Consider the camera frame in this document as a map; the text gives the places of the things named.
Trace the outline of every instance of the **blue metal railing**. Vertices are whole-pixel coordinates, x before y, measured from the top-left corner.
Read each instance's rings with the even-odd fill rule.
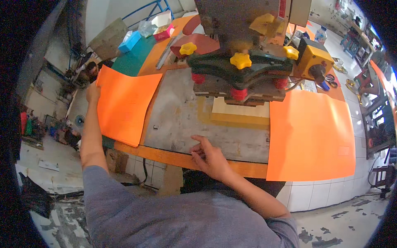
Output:
[[[166,6],[167,6],[167,7],[164,8],[164,9],[163,9],[163,7],[162,7],[161,4],[160,4],[161,1],[162,1],[162,0],[156,0],[156,1],[153,1],[153,2],[151,2],[151,3],[149,3],[149,4],[146,4],[145,6],[140,7],[139,9],[137,9],[137,10],[135,10],[135,11],[129,13],[128,15],[126,15],[126,16],[125,16],[124,18],[122,18],[122,19],[124,20],[125,18],[127,18],[127,17],[129,17],[130,15],[132,15],[132,14],[138,12],[139,10],[144,9],[144,8],[150,6],[150,5],[155,4],[154,8],[152,9],[152,11],[150,12],[150,14],[149,14],[149,16],[148,16],[147,18],[143,18],[142,20],[139,20],[138,22],[134,23],[133,25],[135,25],[135,24],[137,24],[137,23],[139,23],[140,21],[143,21],[143,20],[145,20],[145,19],[148,21],[150,17],[155,16],[155,15],[157,15],[157,14],[160,14],[160,13],[162,13],[162,12],[164,12],[164,11],[167,11],[167,10],[169,10],[169,11],[171,12],[171,18],[172,18],[172,20],[174,20],[174,19],[175,19],[175,18],[174,18],[174,15],[173,15],[173,13],[172,13],[172,10],[171,10],[170,6],[168,5],[167,0],[164,0],[164,2],[166,3]],[[158,7],[158,8],[160,9],[160,12],[158,12],[158,13],[156,13],[156,14],[153,14],[153,12],[154,12],[154,10],[156,9],[156,7]]]

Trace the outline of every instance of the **stool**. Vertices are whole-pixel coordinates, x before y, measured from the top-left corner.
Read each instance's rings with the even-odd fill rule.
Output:
[[[365,88],[368,83],[371,83],[371,77],[368,74],[368,69],[364,69],[360,74],[354,77],[354,81],[358,82],[360,88]]]
[[[358,49],[360,48],[360,44],[353,39],[349,34],[346,34],[340,45],[344,47],[343,51],[347,51],[352,58],[356,56]]]

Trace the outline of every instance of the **pink box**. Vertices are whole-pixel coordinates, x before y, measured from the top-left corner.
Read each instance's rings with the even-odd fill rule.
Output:
[[[156,41],[161,41],[161,40],[165,40],[168,39],[169,37],[171,37],[172,33],[174,32],[174,26],[172,24],[169,24],[167,30],[162,31],[160,33],[157,33],[157,31],[162,28],[159,27],[155,30],[155,32],[153,33],[154,38],[156,39]]]
[[[157,29],[153,33],[156,41],[165,40],[171,37],[172,33],[175,30],[171,21],[171,11],[169,10],[156,15],[156,17],[152,20],[152,24],[157,26]]]

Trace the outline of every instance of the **blue stool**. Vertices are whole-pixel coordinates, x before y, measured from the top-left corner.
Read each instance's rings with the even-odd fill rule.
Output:
[[[354,56],[356,56],[358,49],[360,48],[360,44],[356,42],[349,34],[345,35],[340,45],[344,47],[343,51],[347,51],[353,59]]]

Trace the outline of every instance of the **person's left hand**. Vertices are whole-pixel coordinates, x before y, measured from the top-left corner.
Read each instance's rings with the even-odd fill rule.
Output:
[[[100,97],[100,87],[96,86],[96,80],[87,88],[85,98],[88,103],[97,104]]]

